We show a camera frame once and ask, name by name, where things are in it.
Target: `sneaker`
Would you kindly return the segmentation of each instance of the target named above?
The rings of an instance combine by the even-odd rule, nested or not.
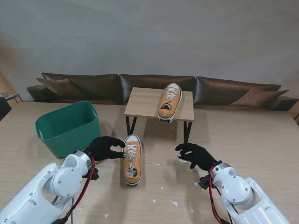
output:
[[[158,112],[159,120],[163,123],[171,123],[181,100],[182,90],[179,85],[175,83],[169,84],[163,92]]]
[[[126,147],[122,149],[128,156],[124,158],[124,179],[127,185],[137,185],[140,181],[140,156],[141,142],[139,138],[132,134],[125,140]]]

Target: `table leg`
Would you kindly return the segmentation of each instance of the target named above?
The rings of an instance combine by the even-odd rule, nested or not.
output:
[[[187,121],[184,121],[184,143],[187,143],[189,140],[191,126],[192,126],[192,122],[188,122],[188,127],[187,127]]]
[[[130,119],[129,119],[129,116],[126,116],[127,133],[128,133],[128,135],[133,134],[133,132],[134,132],[134,128],[135,128],[135,124],[136,124],[136,120],[137,120],[137,117],[134,117],[132,126],[130,127]]]

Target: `shoelace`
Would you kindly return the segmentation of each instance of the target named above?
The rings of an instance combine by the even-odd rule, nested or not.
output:
[[[170,101],[173,100],[178,95],[178,90],[175,88],[168,88],[166,91],[166,99]]]
[[[129,177],[133,177],[135,175],[134,165],[135,158],[137,154],[137,145],[128,145],[127,146],[127,154],[129,158],[129,170],[127,171],[127,174]]]

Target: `white rubber sole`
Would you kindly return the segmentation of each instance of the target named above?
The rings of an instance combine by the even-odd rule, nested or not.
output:
[[[139,137],[138,137],[137,135],[135,135],[135,134],[131,134],[131,135],[135,136],[135,137],[138,139],[138,141],[139,141],[139,145],[140,145],[140,156],[141,156],[141,153],[142,153],[142,146],[141,146],[140,139],[139,139]],[[137,184],[139,184],[139,182],[140,182],[140,180],[141,180],[141,175],[140,175],[139,180],[138,180],[136,183],[128,183],[128,182],[126,181],[126,179],[125,179],[125,173],[123,173],[123,179],[125,180],[125,182],[126,182],[127,185],[130,185],[130,186],[137,186]]]
[[[179,106],[179,104],[181,103],[181,100],[182,100],[182,98],[183,98],[181,87],[180,87],[179,85],[178,85],[178,87],[179,87],[179,91],[180,91],[180,99],[179,99],[179,101],[178,101],[177,108],[178,108],[178,106]],[[174,111],[174,114],[173,114],[170,118],[163,118],[163,117],[161,117],[161,116],[159,115],[159,113],[158,113],[158,118],[159,118],[159,120],[160,120],[162,123],[166,123],[166,124],[171,123],[171,122],[174,120],[174,116],[176,115],[177,108],[176,108],[176,110]]]

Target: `wooden tabletop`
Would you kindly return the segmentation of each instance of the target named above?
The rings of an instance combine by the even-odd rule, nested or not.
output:
[[[57,159],[38,139],[35,121],[66,105],[22,102],[0,122],[0,209],[43,167],[52,162],[62,165],[64,160]],[[126,106],[94,107],[103,136],[125,140]],[[289,222],[297,223],[299,128],[291,116],[287,112],[197,108],[194,115],[189,141],[233,166],[238,175],[257,181]],[[101,163],[100,178],[91,182],[74,212],[74,223],[216,224],[208,191],[194,184],[206,173],[190,170],[174,151],[184,141],[182,132],[182,122],[161,125],[158,120],[140,118],[134,133],[143,147],[141,182],[135,188],[126,186],[119,159]],[[216,192],[214,201],[219,215],[227,220]]]
[[[134,87],[125,110],[125,116],[158,119],[163,91]],[[193,122],[193,94],[192,92],[183,91],[182,96],[174,119]]]

